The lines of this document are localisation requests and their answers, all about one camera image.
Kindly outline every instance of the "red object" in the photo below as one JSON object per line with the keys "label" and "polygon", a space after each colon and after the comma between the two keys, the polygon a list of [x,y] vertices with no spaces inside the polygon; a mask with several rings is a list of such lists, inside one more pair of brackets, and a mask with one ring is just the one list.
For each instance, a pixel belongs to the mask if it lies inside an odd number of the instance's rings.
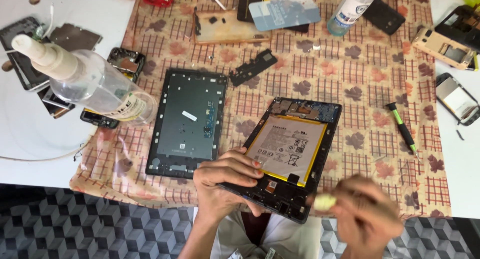
{"label": "red object", "polygon": [[158,7],[168,7],[173,3],[173,0],[143,0],[145,3],[158,6]]}

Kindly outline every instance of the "white bottle cap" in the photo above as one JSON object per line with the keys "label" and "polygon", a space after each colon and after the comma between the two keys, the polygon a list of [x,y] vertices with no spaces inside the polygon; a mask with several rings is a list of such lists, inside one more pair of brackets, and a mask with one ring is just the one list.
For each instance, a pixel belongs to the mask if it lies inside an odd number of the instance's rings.
{"label": "white bottle cap", "polygon": [[25,34],[15,36],[11,44],[32,60],[33,68],[53,79],[66,81],[77,70],[77,57],[56,44],[42,44]]}

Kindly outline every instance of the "spray bottle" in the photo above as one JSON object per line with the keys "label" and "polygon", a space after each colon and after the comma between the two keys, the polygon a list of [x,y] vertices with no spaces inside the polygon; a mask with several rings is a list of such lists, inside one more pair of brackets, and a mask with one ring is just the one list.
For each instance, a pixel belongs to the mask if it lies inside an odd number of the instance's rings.
{"label": "spray bottle", "polygon": [[332,18],[327,22],[328,31],[335,36],[345,35],[373,1],[342,0]]}
{"label": "spray bottle", "polygon": [[51,89],[65,102],[133,125],[148,124],[157,113],[151,95],[93,51],[68,52],[24,34],[15,36],[11,44],[32,60],[33,68],[50,76]]}

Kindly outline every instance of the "floor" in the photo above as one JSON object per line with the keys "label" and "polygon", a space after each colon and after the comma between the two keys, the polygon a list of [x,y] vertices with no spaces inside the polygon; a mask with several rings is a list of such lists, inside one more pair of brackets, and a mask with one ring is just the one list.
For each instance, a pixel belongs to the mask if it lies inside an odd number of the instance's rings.
{"label": "floor", "polygon": [[[0,216],[0,259],[176,259],[194,208],[148,209],[68,189]],[[319,259],[339,259],[346,244],[336,219],[322,219]],[[412,218],[383,258],[473,259],[453,220]]]}

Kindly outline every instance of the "phone battery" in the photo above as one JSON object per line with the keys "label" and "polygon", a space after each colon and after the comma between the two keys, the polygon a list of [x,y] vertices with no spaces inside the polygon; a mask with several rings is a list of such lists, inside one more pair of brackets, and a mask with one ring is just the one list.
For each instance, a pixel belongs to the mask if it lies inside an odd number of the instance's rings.
{"label": "phone battery", "polygon": [[304,187],[327,124],[290,116],[269,116],[246,155],[262,163],[262,171],[287,181],[299,176]]}

